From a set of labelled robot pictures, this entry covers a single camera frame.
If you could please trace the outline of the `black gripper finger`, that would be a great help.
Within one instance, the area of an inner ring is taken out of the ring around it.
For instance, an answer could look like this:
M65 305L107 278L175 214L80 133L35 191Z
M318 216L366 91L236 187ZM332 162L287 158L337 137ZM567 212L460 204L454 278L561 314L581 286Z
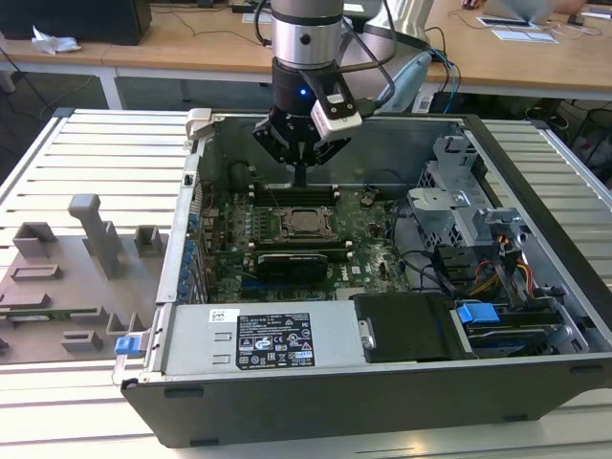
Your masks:
M344 148L350 138L330 142L306 142L300 150L300 185L307 185L307 170L310 167L323 165Z
M293 168L293 185L300 186L299 142L285 137L288 130L282 114L269 114L254 127L252 136L277 163Z

